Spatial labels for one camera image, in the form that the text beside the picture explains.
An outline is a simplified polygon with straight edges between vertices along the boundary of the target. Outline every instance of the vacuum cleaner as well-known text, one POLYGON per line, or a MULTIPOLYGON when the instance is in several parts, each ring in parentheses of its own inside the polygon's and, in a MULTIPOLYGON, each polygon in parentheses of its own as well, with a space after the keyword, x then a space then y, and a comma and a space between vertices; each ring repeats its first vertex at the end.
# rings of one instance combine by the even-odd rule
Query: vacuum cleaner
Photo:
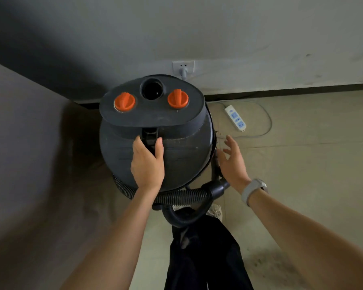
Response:
POLYGON ((154 154, 157 138, 163 138, 165 177, 152 208, 161 209, 171 225, 194 223, 229 187, 218 165, 210 111, 203 93, 192 84, 169 75, 137 78, 107 92, 99 109, 102 156, 117 188, 130 199, 137 190, 130 171, 133 141, 140 135, 154 154), (190 189, 208 165, 211 181, 190 189), (200 206, 187 216, 173 209, 193 203, 200 206))

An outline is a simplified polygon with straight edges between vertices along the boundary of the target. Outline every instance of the pants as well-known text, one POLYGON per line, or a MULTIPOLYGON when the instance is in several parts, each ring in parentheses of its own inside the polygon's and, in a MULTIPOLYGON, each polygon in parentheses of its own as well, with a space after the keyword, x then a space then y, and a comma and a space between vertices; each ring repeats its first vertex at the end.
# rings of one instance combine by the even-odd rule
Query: pants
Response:
POLYGON ((165 290, 253 289, 238 243, 217 218, 205 215, 172 234, 165 290))

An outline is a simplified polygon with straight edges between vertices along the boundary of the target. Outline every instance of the white power strip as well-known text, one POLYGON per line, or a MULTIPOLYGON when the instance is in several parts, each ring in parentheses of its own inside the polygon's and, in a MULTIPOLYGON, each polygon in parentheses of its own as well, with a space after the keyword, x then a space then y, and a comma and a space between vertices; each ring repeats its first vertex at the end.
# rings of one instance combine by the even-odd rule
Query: white power strip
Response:
POLYGON ((239 116, 237 111, 234 109, 234 107, 230 105, 224 110, 226 111, 226 114, 229 116, 230 120, 234 122, 235 126, 239 129, 239 131, 245 131, 246 124, 239 116))

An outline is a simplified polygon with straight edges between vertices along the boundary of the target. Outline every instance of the person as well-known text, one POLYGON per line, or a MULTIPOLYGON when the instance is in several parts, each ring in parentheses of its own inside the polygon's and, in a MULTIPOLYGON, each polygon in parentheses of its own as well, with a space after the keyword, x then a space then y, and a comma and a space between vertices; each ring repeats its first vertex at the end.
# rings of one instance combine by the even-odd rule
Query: person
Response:
MULTIPOLYGON (((241 194, 251 179, 236 141, 227 136, 225 144, 229 148, 217 151, 219 165, 223 177, 241 194)), ((130 287, 145 225, 164 179, 161 138, 156 141, 155 156, 140 137, 134 141, 133 151, 131 172, 138 186, 133 200, 103 243, 86 256, 61 289, 119 290, 130 287)), ((247 204, 314 289, 363 289, 363 250, 358 246, 286 207, 260 188, 249 195, 247 204)), ((190 227, 173 228, 174 241, 165 288, 252 289, 239 246, 224 225, 216 218, 203 216, 190 227), (187 239, 186 245, 183 239, 189 231, 193 238, 187 239), (214 247, 221 248, 210 247, 207 234, 214 235, 210 242, 219 239, 214 247), (208 258, 206 253, 212 250, 216 250, 211 254, 215 261, 202 259, 208 258)))

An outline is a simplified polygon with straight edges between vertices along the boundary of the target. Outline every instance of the orange knob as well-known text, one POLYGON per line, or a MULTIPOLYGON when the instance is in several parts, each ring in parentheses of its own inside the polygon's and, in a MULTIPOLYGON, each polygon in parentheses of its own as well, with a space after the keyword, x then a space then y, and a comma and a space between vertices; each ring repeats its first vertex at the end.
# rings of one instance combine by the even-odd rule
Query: orange knob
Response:
POLYGON ((136 103, 136 99, 134 96, 132 96, 128 92, 122 92, 114 100, 114 107, 121 112, 125 112, 125 111, 132 110, 135 103, 136 103))
POLYGON ((181 89, 176 89, 168 95, 168 103, 175 109, 184 108, 187 106, 188 101, 188 95, 181 89))

